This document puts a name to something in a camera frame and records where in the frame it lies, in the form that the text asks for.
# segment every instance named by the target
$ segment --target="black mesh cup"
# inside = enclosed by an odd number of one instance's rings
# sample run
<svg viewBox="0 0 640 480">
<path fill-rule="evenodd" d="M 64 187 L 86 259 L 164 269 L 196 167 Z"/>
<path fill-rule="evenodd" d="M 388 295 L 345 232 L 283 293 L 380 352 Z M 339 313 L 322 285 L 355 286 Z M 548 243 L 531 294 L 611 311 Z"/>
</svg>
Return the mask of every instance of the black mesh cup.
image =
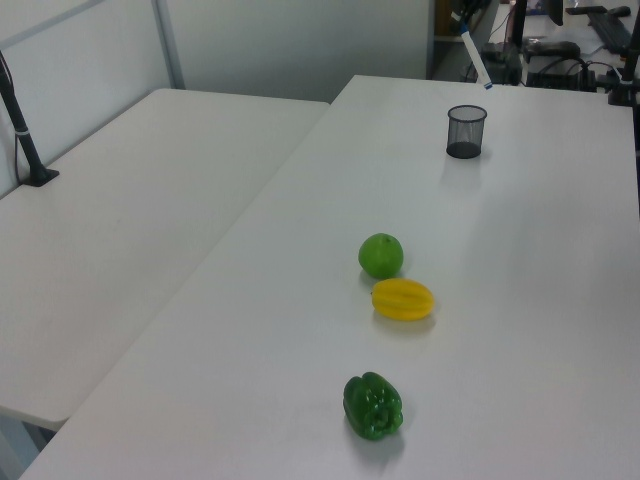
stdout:
<svg viewBox="0 0 640 480">
<path fill-rule="evenodd" d="M 455 158 L 473 158 L 482 149 L 482 130 L 487 111 L 474 105 L 460 105 L 449 110 L 447 153 Z"/>
</svg>

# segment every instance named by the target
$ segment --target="black stand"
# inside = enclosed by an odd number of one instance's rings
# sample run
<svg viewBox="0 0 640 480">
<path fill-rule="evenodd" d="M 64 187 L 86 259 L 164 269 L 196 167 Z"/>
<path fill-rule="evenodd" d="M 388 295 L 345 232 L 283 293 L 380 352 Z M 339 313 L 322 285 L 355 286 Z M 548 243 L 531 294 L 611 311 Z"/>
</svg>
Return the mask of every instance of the black stand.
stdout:
<svg viewBox="0 0 640 480">
<path fill-rule="evenodd" d="M 609 105 L 619 105 L 622 107 L 634 107 L 636 105 L 636 93 L 638 88 L 634 85 L 633 78 L 638 64 L 638 54 L 640 53 L 640 9 L 638 9 L 636 23 L 633 26 L 631 42 L 629 43 L 629 53 L 622 70 L 622 78 L 609 92 Z"/>
<path fill-rule="evenodd" d="M 49 180 L 57 177 L 59 173 L 55 170 L 48 170 L 42 165 L 13 91 L 13 84 L 9 78 L 9 72 L 6 71 L 2 62 L 0 62 L 0 69 L 0 94 L 2 94 L 2 100 L 7 107 L 11 123 L 13 123 L 13 128 L 16 131 L 16 135 L 18 135 L 20 145 L 22 145 L 22 150 L 27 158 L 27 162 L 29 162 L 29 168 L 31 170 L 29 178 L 22 183 L 33 187 L 41 187 Z"/>
</svg>

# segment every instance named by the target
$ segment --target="green lime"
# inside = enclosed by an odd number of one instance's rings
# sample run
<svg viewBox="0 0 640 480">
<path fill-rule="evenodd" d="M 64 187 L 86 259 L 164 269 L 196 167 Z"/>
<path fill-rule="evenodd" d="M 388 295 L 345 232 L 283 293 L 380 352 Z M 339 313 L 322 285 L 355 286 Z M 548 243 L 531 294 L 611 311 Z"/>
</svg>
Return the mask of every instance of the green lime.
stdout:
<svg viewBox="0 0 640 480">
<path fill-rule="evenodd" d="M 362 269 L 373 278 L 391 278 L 402 268 L 404 253 L 400 242 L 386 233 L 367 238 L 358 252 Z"/>
</svg>

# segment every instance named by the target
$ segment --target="white partition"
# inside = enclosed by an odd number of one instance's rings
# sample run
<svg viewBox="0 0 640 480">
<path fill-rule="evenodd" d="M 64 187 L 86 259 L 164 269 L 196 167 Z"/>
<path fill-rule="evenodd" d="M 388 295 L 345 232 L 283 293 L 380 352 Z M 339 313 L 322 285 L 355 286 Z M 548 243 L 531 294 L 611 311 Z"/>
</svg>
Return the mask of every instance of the white partition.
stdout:
<svg viewBox="0 0 640 480">
<path fill-rule="evenodd" d="M 94 3 L 2 50 L 45 164 L 152 90 L 169 86 L 152 0 Z M 33 15 L 40 18 L 37 10 Z M 13 144 L 13 126 L 0 104 L 0 197 L 15 187 Z M 21 150 L 20 156 L 24 177 Z"/>
<path fill-rule="evenodd" d="M 354 74 L 426 78 L 432 0 L 159 0 L 187 89 L 331 102 Z"/>
</svg>

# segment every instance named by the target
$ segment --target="table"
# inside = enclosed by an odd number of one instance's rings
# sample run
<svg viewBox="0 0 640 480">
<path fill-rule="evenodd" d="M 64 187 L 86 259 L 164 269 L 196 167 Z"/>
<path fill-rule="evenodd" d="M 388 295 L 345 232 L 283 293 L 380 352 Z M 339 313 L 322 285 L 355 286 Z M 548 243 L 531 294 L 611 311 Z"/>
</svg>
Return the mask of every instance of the table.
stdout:
<svg viewBox="0 0 640 480">
<path fill-rule="evenodd" d="M 57 430 L 328 105 L 159 90 L 0 201 L 0 413 Z"/>
<path fill-rule="evenodd" d="M 624 26 L 629 30 L 629 32 L 633 32 L 634 21 L 638 12 L 638 4 L 629 1 L 614 1 L 614 0 L 598 0 L 592 2 L 580 2 L 579 6 L 587 6 L 587 5 L 602 5 L 605 8 L 614 8 L 622 5 L 628 5 L 631 8 L 631 16 L 623 17 L 620 21 L 624 24 Z M 492 27 L 493 35 L 489 38 L 489 42 L 491 43 L 500 43 L 504 41 L 505 31 L 507 22 L 502 23 L 503 20 L 509 14 L 511 6 L 510 5 L 500 5 L 498 7 L 498 11 L 496 13 L 496 18 L 494 20 L 494 24 Z M 526 37 L 550 37 L 552 35 L 566 33 L 572 29 L 584 29 L 588 28 L 589 31 L 593 30 L 589 27 L 589 18 L 587 15 L 569 15 L 566 12 L 563 17 L 563 26 L 559 27 L 554 24 L 549 17 L 544 16 L 528 16 L 524 23 L 524 34 Z M 597 37 L 595 30 L 592 32 L 594 37 Z M 591 55 L 582 55 L 583 60 L 585 61 L 594 61 L 594 62 L 603 62 L 609 65 L 612 65 L 616 68 L 624 67 L 624 62 L 620 59 L 620 55 L 611 54 L 608 50 L 604 48 L 598 50 L 594 54 Z M 564 68 L 570 68 L 575 62 L 572 60 L 567 60 L 565 63 L 561 64 Z M 596 72 L 598 75 L 604 75 L 607 71 L 607 67 L 595 64 L 590 67 L 591 70 Z M 579 71 L 577 67 L 575 67 L 572 72 L 576 73 Z"/>
<path fill-rule="evenodd" d="M 355 77 L 23 480 L 637 478 L 635 150 L 606 100 Z M 471 161 L 444 152 L 464 103 Z M 379 231 L 430 318 L 373 312 Z M 403 397 L 379 443 L 342 408 L 366 371 Z"/>
</svg>

